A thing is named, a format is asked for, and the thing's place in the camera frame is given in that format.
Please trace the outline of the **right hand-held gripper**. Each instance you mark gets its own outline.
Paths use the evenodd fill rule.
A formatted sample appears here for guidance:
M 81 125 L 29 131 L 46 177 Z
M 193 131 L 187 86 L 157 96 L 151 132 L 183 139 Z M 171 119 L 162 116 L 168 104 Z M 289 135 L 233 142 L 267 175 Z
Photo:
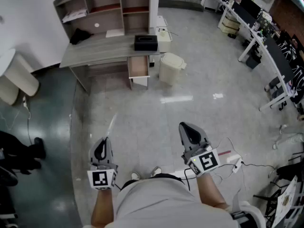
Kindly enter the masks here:
M 205 131 L 187 122 L 179 124 L 179 134 L 184 153 L 181 156 L 195 176 L 202 176 L 220 166 L 218 152 L 213 149 Z

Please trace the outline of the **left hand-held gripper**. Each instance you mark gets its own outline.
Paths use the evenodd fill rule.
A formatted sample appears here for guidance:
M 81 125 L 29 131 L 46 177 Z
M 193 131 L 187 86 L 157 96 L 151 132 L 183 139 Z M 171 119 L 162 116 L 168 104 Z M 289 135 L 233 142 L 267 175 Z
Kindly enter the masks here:
M 115 187 L 118 165 L 113 164 L 109 137 L 100 138 L 89 151 L 90 170 L 87 171 L 92 189 L 111 190 Z

